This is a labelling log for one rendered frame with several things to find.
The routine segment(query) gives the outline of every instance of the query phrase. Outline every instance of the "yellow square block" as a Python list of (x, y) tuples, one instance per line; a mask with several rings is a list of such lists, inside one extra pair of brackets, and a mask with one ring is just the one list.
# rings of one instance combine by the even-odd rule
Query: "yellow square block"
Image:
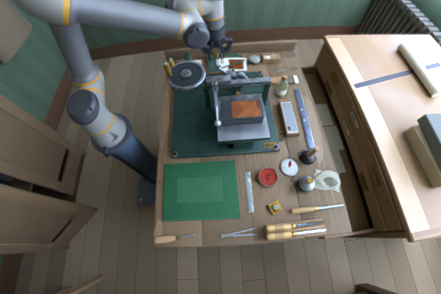
[[(275, 204), (278, 204), (278, 206), (280, 207), (278, 211), (275, 211), (275, 210), (273, 209), (273, 206), (274, 206)], [(268, 208), (269, 208), (269, 211), (271, 211), (271, 213), (272, 213), (273, 215), (276, 215), (276, 214), (278, 214), (280, 211), (283, 210), (282, 205), (280, 204), (280, 202), (279, 202), (278, 200), (275, 200), (273, 203), (270, 203), (270, 204), (268, 205)]]

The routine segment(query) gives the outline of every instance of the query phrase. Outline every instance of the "glass bottle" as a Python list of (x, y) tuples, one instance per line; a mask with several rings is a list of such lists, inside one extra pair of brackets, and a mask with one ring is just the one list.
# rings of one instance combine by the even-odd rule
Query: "glass bottle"
[(288, 87), (289, 87), (288, 76), (283, 75), (282, 80), (276, 86), (276, 97), (283, 98), (288, 92)]

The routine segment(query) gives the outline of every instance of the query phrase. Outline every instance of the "white round lid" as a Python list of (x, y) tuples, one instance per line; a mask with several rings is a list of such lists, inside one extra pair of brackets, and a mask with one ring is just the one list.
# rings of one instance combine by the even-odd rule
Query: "white round lid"
[(299, 164), (295, 162), (294, 159), (291, 157), (288, 157), (284, 159), (280, 163), (280, 170), (284, 173), (286, 176), (295, 176), (299, 172)]

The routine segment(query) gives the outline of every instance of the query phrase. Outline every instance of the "dresser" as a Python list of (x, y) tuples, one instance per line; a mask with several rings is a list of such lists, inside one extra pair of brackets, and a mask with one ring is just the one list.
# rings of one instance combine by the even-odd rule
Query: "dresser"
[(441, 235), (441, 188), (433, 188), (405, 131), (441, 113), (398, 52), (426, 35), (326, 36), (316, 67), (355, 166), (373, 231), (362, 236), (417, 242)]

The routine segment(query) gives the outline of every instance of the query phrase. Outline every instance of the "metal ruler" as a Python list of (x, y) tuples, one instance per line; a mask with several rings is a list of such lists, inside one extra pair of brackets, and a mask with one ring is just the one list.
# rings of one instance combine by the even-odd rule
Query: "metal ruler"
[(308, 148), (314, 148), (314, 138), (312, 137), (311, 125), (309, 124), (308, 114), (305, 108), (305, 102), (301, 95), (301, 89), (294, 89), (295, 99), (297, 100), (297, 106), (301, 113), (301, 124), (303, 125), (303, 131), (305, 132), (306, 145)]

